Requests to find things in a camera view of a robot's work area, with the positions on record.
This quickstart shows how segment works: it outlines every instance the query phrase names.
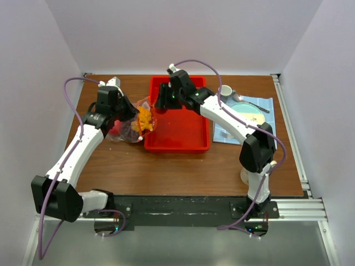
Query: cable clip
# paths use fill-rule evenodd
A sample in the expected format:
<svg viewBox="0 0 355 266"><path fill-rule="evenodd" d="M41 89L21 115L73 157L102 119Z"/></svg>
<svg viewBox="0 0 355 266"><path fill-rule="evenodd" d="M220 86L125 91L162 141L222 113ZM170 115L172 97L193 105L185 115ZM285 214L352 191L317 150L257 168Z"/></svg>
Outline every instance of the cable clip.
<svg viewBox="0 0 355 266"><path fill-rule="evenodd" d="M177 68L174 66L174 64L170 64L169 65L169 70L171 71L171 73L174 73L177 71Z"/></svg>
<svg viewBox="0 0 355 266"><path fill-rule="evenodd" d="M75 136L74 138L76 141L83 142L83 140L79 136Z"/></svg>
<svg viewBox="0 0 355 266"><path fill-rule="evenodd" d="M103 82L103 81L100 81L99 84L98 84L98 87L102 87L102 86L106 86L106 83Z"/></svg>

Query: plastic bag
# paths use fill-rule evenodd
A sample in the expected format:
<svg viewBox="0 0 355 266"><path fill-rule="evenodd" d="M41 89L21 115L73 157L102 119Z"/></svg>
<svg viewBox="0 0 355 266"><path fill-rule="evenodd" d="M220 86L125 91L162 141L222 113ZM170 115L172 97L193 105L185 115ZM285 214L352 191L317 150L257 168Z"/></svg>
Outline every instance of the plastic bag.
<svg viewBox="0 0 355 266"><path fill-rule="evenodd" d="M154 108L151 107L149 98L136 103L139 113L134 118L120 122L116 120L114 127L106 135L109 141L126 141L136 143L144 139L156 128Z"/></svg>

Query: wooden table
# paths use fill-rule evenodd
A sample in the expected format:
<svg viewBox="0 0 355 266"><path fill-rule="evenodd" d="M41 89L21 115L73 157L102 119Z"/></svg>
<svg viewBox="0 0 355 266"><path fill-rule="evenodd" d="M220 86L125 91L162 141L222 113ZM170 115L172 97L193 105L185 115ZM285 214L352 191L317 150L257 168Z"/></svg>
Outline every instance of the wooden table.
<svg viewBox="0 0 355 266"><path fill-rule="evenodd" d="M107 82L114 75L88 75L87 78ZM150 75L117 75L121 88L135 103L147 97ZM287 160L270 177L270 190L274 196L302 196L300 179L292 155L275 87L270 76L222 76L223 83L241 95L273 97L276 134L288 151ZM206 76L207 87L216 91L216 76ZM83 116L88 106L96 101L98 87L86 81L78 103ZM74 118L68 143L79 123ZM212 122L210 122L212 140ZM248 187L240 179L239 153L241 146L211 143L204 154L153 154L144 149L143 142L129 144L104 140L93 152L77 184L78 192L93 188L114 194L132 195L236 195L247 194ZM280 161L281 149L274 160Z"/></svg>

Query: white wall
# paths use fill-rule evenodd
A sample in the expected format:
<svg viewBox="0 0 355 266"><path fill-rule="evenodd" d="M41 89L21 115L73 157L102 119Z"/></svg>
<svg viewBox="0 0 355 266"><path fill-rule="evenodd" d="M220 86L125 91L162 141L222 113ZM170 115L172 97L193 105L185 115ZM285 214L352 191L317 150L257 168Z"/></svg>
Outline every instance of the white wall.
<svg viewBox="0 0 355 266"><path fill-rule="evenodd" d="M20 265L35 215L31 180L64 149L80 74L44 0L0 2L0 264ZM78 98L79 83L69 86Z"/></svg>
<svg viewBox="0 0 355 266"><path fill-rule="evenodd" d="M189 58L224 74L280 73L320 2L47 0L80 69L97 74L164 73Z"/></svg>
<svg viewBox="0 0 355 266"><path fill-rule="evenodd" d="M323 0L281 75L312 192L342 265L354 265L355 2Z"/></svg>

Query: white cup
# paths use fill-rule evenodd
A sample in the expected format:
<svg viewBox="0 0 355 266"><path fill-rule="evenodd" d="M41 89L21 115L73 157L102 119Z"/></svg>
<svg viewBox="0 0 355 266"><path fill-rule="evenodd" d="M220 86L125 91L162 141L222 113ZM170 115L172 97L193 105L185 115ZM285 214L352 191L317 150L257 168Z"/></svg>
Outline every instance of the white cup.
<svg viewBox="0 0 355 266"><path fill-rule="evenodd" d="M227 99L232 95L233 90L228 85L222 85L221 88L221 100L226 103Z"/></svg>

